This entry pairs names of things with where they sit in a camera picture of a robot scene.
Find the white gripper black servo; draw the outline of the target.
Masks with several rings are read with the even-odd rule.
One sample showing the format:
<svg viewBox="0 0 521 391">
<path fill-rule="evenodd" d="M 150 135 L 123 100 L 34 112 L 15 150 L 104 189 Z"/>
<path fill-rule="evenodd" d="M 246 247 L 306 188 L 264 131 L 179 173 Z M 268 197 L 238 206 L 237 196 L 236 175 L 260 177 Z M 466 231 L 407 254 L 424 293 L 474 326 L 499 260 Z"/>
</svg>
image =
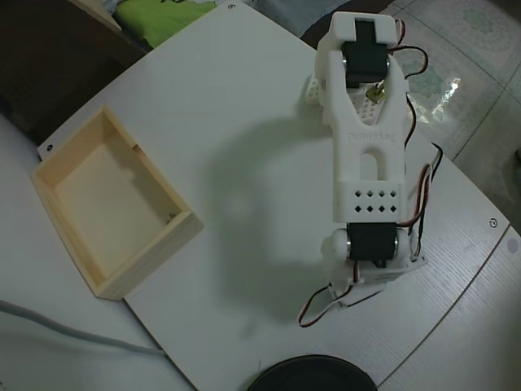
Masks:
<svg viewBox="0 0 521 391">
<path fill-rule="evenodd" d="M 363 262 L 363 284 L 384 289 L 385 286 L 411 271 L 428 263 L 424 253 L 418 257 L 406 256 L 402 259 L 379 262 Z"/>
</svg>

